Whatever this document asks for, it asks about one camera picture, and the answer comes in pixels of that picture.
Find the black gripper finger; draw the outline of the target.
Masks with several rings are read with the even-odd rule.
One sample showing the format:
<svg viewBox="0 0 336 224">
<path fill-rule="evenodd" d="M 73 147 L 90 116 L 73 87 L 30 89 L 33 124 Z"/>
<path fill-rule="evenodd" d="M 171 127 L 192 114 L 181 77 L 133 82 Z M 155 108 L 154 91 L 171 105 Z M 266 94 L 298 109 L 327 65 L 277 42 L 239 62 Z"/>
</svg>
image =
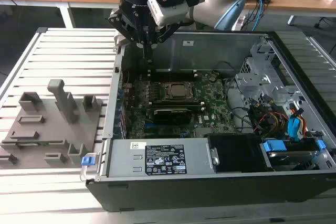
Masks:
<svg viewBox="0 0 336 224">
<path fill-rule="evenodd" d="M 121 9 L 117 9 L 111 12 L 107 20 L 125 39 L 142 49 L 143 58 L 148 58 L 148 38 L 140 24 L 139 13 L 135 11 L 131 15 L 135 17 L 134 23 L 127 18 Z"/>
<path fill-rule="evenodd" d="M 148 58 L 152 58 L 153 48 L 156 47 L 158 43 L 165 42 L 170 36 L 172 36 L 179 28 L 181 24 L 171 24 L 159 28 L 155 23 L 149 24 L 148 29 Z"/>
</svg>

